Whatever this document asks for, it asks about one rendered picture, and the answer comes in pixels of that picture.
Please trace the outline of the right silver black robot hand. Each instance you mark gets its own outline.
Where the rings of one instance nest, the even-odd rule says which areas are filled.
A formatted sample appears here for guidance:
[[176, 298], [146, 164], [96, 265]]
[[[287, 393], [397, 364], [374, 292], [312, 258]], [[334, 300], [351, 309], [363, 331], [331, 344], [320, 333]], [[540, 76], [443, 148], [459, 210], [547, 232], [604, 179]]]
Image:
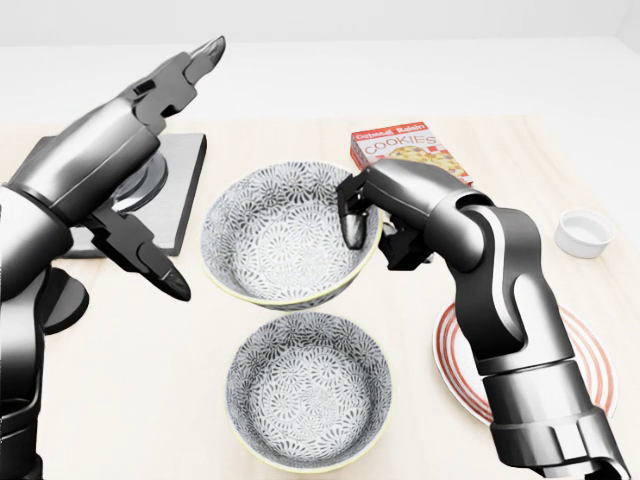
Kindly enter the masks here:
[[376, 205], [394, 225], [382, 235], [379, 249], [396, 271], [416, 269], [433, 253], [424, 239], [427, 220], [447, 195], [465, 189], [441, 168], [404, 160], [382, 159], [350, 175], [337, 187], [338, 212], [344, 241], [351, 250], [363, 246], [366, 210]]

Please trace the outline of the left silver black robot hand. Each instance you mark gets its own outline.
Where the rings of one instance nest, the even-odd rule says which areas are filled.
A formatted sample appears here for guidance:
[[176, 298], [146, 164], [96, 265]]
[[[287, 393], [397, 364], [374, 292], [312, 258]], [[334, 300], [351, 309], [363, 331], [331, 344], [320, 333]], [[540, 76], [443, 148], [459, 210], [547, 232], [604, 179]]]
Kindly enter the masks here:
[[218, 37], [170, 58], [29, 155], [0, 188], [42, 205], [69, 233], [78, 224], [88, 227], [93, 243], [123, 270], [189, 300], [186, 280], [154, 244], [151, 231], [107, 201], [158, 150], [166, 118], [196, 97], [196, 83], [215, 68], [225, 47], [224, 37]]

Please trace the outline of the patterned black white bowl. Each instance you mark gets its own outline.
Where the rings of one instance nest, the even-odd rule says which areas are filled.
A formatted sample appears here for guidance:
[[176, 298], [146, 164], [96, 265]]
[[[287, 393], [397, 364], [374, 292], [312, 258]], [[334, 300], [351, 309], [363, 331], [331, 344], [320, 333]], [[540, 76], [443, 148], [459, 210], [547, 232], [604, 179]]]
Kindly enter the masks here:
[[339, 295], [370, 260], [383, 221], [365, 215], [364, 245], [344, 243], [336, 188], [348, 171], [314, 161], [278, 163], [230, 186], [210, 207], [201, 255], [227, 293], [275, 310], [303, 310]]
[[236, 351], [226, 411], [241, 443], [285, 471], [321, 473], [364, 455], [388, 424], [393, 382], [357, 324], [296, 312], [262, 325]]

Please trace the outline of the flat dark stove plate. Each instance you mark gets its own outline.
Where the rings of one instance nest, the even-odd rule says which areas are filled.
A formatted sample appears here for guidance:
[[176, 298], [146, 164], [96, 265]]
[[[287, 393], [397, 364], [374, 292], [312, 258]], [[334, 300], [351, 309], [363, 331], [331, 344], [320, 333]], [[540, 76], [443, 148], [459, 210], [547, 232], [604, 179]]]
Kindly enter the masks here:
[[137, 217], [158, 247], [169, 256], [178, 255], [206, 148], [202, 133], [163, 135], [156, 154], [118, 187], [107, 205]]

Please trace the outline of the white plate with red rings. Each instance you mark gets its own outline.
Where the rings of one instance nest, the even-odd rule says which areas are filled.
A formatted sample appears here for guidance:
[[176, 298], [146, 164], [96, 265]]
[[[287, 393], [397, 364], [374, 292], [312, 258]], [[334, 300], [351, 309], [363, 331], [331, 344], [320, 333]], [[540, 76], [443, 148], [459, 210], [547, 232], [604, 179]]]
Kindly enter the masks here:
[[[611, 357], [593, 330], [568, 308], [559, 308], [592, 402], [611, 417], [617, 406], [619, 385]], [[481, 376], [467, 340], [461, 332], [453, 304], [436, 321], [432, 348], [436, 367], [452, 395], [475, 418], [493, 421]]]

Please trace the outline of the red cookies box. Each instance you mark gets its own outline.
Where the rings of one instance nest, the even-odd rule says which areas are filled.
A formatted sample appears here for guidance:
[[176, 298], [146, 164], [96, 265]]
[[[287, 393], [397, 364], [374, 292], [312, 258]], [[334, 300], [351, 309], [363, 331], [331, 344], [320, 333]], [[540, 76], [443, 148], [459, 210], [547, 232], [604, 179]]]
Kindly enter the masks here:
[[473, 184], [468, 172], [421, 121], [353, 132], [350, 156], [360, 170], [379, 159], [395, 158], [432, 164], [468, 186]]

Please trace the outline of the small white ramekin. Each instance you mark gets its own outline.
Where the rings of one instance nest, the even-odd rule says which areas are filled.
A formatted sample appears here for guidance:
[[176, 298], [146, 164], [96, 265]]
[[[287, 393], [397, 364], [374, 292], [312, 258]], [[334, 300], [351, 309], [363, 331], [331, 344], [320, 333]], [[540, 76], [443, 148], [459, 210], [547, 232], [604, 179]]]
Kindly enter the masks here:
[[583, 208], [567, 210], [559, 219], [554, 240], [565, 253], [593, 259], [615, 239], [616, 229], [604, 215]]

